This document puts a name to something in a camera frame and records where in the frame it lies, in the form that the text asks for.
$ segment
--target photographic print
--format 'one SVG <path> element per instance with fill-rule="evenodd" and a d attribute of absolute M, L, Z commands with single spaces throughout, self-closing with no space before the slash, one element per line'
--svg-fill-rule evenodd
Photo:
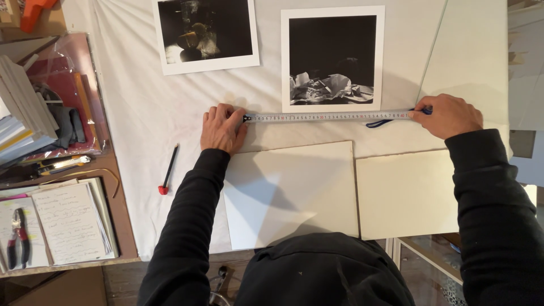
<path fill-rule="evenodd" d="M 154 4 L 164 75 L 258 66 L 253 0 L 168 0 Z"/>
<path fill-rule="evenodd" d="M 385 7 L 281 11 L 285 113 L 379 111 Z"/>

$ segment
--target pliers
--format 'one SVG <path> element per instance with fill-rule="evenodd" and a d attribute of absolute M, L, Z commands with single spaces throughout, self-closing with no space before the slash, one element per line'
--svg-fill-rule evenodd
<path fill-rule="evenodd" d="M 17 266 L 17 251 L 15 250 L 15 241 L 17 236 L 21 239 L 21 264 L 23 269 L 27 267 L 28 258 L 30 257 L 30 241 L 28 240 L 24 212 L 22 208 L 18 208 L 13 212 L 11 220 L 11 238 L 8 241 L 8 266 L 13 270 Z"/>

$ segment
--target cuff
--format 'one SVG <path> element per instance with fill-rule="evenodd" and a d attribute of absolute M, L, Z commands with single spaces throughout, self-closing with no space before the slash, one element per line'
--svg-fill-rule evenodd
<path fill-rule="evenodd" d="M 193 170 L 207 170 L 225 176 L 231 156 L 219 149 L 206 149 L 200 153 Z"/>
<path fill-rule="evenodd" d="M 494 128 L 450 137 L 445 141 L 455 173 L 508 163 L 499 131 Z"/>

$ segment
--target tape measure numbers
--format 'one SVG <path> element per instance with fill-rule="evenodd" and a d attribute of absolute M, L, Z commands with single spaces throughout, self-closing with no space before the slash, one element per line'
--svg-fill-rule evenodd
<path fill-rule="evenodd" d="M 345 112 L 345 113 L 279 113 L 246 114 L 246 123 L 280 123 L 325 120 L 410 120 L 408 111 Z"/>

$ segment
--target hand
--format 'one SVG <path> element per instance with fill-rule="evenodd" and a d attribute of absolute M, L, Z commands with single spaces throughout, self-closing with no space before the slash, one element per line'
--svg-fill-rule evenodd
<path fill-rule="evenodd" d="M 432 106 L 431 115 L 421 112 L 428 106 Z M 408 116 L 431 134 L 444 140 L 484 128 L 484 117 L 479 110 L 463 99 L 447 94 L 423 97 Z"/>
<path fill-rule="evenodd" d="M 245 110 L 239 108 L 234 111 L 230 104 L 212 106 L 209 112 L 204 113 L 200 148 L 220 149 L 232 156 L 240 150 L 244 144 L 245 135 L 248 133 L 248 124 L 242 123 L 236 132 L 236 126 L 245 115 Z"/>

